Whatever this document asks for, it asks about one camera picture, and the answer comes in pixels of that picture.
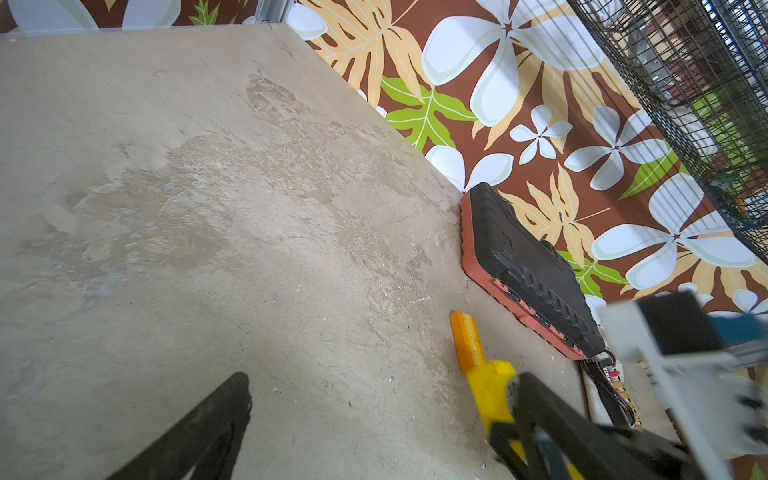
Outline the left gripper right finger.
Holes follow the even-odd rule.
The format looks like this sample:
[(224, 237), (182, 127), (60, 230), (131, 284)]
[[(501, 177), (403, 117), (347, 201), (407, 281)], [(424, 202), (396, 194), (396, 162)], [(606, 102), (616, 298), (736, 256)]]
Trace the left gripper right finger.
[(696, 477), (696, 462), (683, 445), (594, 424), (530, 373), (509, 380), (503, 393), (511, 418), (491, 423), (489, 444), (516, 479)]

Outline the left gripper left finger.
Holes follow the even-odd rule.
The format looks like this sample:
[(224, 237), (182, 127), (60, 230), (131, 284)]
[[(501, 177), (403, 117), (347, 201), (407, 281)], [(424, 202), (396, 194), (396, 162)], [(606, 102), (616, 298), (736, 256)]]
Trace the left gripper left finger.
[(229, 479), (250, 421), (249, 378), (236, 372), (112, 479)]

